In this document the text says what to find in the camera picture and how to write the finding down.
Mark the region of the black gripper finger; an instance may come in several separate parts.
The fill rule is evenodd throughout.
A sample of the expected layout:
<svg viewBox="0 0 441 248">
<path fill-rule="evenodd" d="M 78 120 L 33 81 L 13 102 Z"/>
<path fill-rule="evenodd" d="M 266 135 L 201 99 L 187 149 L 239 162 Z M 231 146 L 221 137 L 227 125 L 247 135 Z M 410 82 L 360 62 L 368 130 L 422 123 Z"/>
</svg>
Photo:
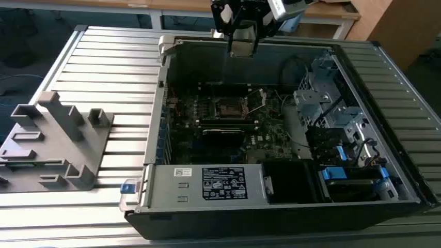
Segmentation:
<svg viewBox="0 0 441 248">
<path fill-rule="evenodd" d="M 230 24 L 226 28 L 227 53 L 231 57 L 238 57 L 242 51 L 242 30 L 238 24 Z"/>
<path fill-rule="evenodd" d="M 265 31 L 263 22 L 262 21 L 255 21 L 255 23 L 253 24 L 254 40 L 253 40 L 251 54 L 255 53 L 258 42 L 259 42 L 261 39 L 263 39 L 263 34 L 265 34 L 263 31 Z"/>
</svg>

